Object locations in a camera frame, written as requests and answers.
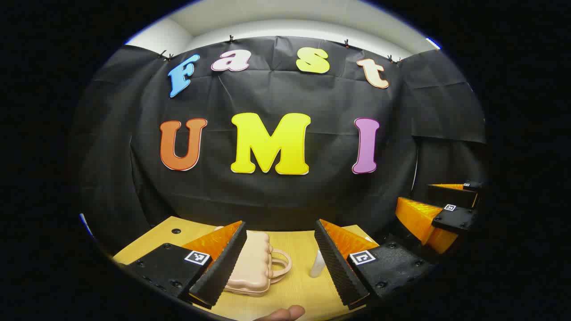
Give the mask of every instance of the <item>hand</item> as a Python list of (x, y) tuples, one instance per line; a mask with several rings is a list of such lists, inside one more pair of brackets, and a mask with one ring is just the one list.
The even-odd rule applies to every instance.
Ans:
[(262, 316), (254, 321), (294, 321), (305, 314), (302, 306), (291, 306), (286, 309), (278, 309), (269, 315)]

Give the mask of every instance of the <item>screw hole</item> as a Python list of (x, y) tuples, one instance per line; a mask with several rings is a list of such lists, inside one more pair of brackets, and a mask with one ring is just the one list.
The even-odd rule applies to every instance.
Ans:
[(181, 282), (178, 282), (177, 280), (172, 280), (171, 285), (177, 288), (182, 288)]

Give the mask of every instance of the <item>bag handle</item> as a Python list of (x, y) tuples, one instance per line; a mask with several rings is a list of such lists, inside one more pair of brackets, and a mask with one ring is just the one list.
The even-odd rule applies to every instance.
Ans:
[(277, 281), (283, 279), (283, 277), (285, 276), (285, 274), (287, 272), (289, 272), (291, 270), (292, 267), (292, 262), (291, 262), (291, 258), (289, 257), (289, 255), (282, 251), (282, 250), (278, 250), (277, 248), (274, 248), (274, 250), (272, 251), (272, 253), (279, 253), (282, 254), (283, 256), (285, 256), (285, 258), (287, 259), (287, 265), (283, 260), (280, 259), (274, 259), (272, 258), (272, 263), (279, 263), (285, 266), (285, 268), (278, 270), (278, 271), (273, 271), (273, 275), (272, 275), (272, 280), (270, 283), (276, 283)]

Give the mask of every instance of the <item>white wall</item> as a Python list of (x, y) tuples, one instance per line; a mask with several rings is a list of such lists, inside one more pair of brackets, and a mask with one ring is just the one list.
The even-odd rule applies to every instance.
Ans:
[(140, 31), (126, 45), (142, 47), (158, 54), (166, 50), (163, 55), (168, 57), (169, 54), (178, 55), (187, 51), (191, 40), (192, 35), (185, 28), (165, 18)]
[(184, 51), (228, 41), (229, 35), (232, 35), (234, 39), (276, 35), (295, 36), (319, 38), (340, 43), (344, 43), (345, 39), (349, 39), (350, 46), (365, 49), (384, 57), (392, 55), (394, 60), (398, 60), (399, 58), (404, 59), (412, 55), (409, 51), (406, 51), (394, 43), (363, 31), (331, 23), (294, 19), (246, 22), (209, 31), (194, 37)]

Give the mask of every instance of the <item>pink handbag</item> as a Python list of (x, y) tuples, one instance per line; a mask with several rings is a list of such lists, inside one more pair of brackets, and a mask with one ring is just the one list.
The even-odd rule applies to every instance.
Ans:
[[(291, 258), (286, 252), (270, 245), (268, 234), (254, 231), (246, 231), (246, 234), (246, 242), (224, 290), (237, 294), (262, 296), (270, 289), (270, 284), (283, 279), (290, 271)], [(285, 256), (287, 262), (273, 258), (273, 252)], [(272, 263), (278, 263), (284, 268), (272, 271)]]

